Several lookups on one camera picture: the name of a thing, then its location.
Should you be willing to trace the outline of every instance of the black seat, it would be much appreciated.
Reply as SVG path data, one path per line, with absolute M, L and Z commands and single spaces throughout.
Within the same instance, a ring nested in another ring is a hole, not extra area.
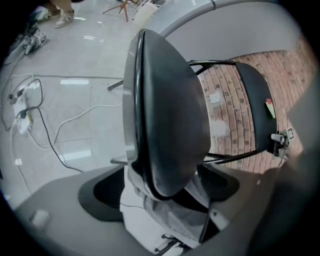
M 129 52 L 135 54 L 128 55 L 124 74 L 123 128 L 135 153 L 127 152 L 128 162 L 149 194 L 169 199 L 190 181 L 210 149 L 205 96 L 192 68 L 157 33 L 141 30 Z

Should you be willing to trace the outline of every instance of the power strip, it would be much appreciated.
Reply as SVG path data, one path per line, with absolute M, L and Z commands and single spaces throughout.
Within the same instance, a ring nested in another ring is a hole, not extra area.
M 28 107 L 27 105 L 27 97 L 26 90 L 22 93 L 20 97 L 17 98 L 16 102 L 13 104 L 14 118 L 19 114 L 20 111 L 25 110 Z M 26 117 L 21 118 L 18 116 L 17 118 L 17 127 L 19 129 L 20 134 L 25 134 L 27 130 L 30 130 L 33 124 L 33 120 L 29 111 L 26 112 Z

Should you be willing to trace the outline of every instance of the red brick wall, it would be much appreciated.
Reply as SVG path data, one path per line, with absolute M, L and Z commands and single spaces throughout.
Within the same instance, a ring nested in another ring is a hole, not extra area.
M 292 51 L 272 51 L 237 57 L 234 61 L 256 68 L 268 83 L 276 112 L 278 130 L 291 127 L 288 111 L 301 97 L 312 80 L 317 63 L 308 43 L 301 38 Z M 233 66 L 217 65 L 199 75 L 205 95 L 219 92 L 219 103 L 211 104 L 207 99 L 212 122 L 226 124 L 225 135 L 211 136 L 211 153 L 242 154 L 255 150 L 254 127 L 251 109 L 237 69 Z M 290 152 L 303 150 L 298 135 L 290 145 Z M 276 167 L 280 159 L 268 152 L 225 164 L 244 171 L 263 173 Z

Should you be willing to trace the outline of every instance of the glossy floor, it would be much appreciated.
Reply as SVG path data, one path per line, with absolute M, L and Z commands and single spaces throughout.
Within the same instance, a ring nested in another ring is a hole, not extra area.
M 133 4 L 128 6 L 128 23 L 124 13 L 117 9 L 102 14 L 118 4 L 115 0 L 86 0 L 72 5 L 76 19 L 69 25 L 55 29 L 55 20 L 41 24 L 39 28 L 46 33 L 48 41 L 34 54 L 25 56 L 13 72 L 32 73 L 41 80 L 44 93 L 41 109 L 52 140 L 64 120 L 95 105 L 122 103 L 122 87 L 108 91 L 107 86 L 123 78 L 129 43 L 139 28 L 131 19 Z M 14 63 L 3 68 L 2 81 L 10 75 L 13 66 Z M 12 90 L 20 81 L 22 78 L 12 80 Z M 29 89 L 27 97 L 29 106 L 38 104 L 40 87 Z M 9 126 L 14 119 L 13 108 L 8 102 L 2 107 L 4 121 Z M 32 136 L 48 148 L 38 111 L 31 111 L 31 116 Z M 1 188 L 13 208 L 30 196 L 15 164 L 25 176 L 31 193 L 54 179 L 77 174 L 62 166 L 52 150 L 38 149 L 16 128 L 12 136 L 15 163 L 10 153 L 10 133 L 1 124 Z M 125 155 L 122 107 L 97 107 L 66 123 L 59 131 L 55 148 L 66 164 L 82 171 L 109 166 L 111 158 Z

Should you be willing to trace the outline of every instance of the white fabric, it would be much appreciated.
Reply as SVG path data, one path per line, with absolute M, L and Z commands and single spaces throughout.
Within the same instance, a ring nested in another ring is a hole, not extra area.
M 140 206 L 144 209 L 120 205 L 125 228 L 147 250 L 155 253 L 164 240 L 162 235 L 171 235 L 191 248 L 199 245 L 200 235 L 204 228 L 207 214 L 190 210 L 173 200 L 156 201 L 135 188 L 128 180 L 128 168 L 124 170 L 125 188 L 120 202 L 129 206 Z M 204 191 L 200 178 L 194 175 L 185 189 L 202 205 L 208 207 L 209 199 Z

